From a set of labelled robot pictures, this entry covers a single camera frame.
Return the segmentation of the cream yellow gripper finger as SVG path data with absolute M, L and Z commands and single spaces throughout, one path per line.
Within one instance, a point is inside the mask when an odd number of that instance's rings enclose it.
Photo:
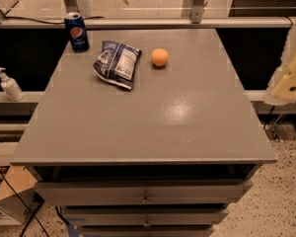
M 262 96 L 268 105 L 284 106 L 296 102 L 296 22 L 288 32 L 280 61 Z

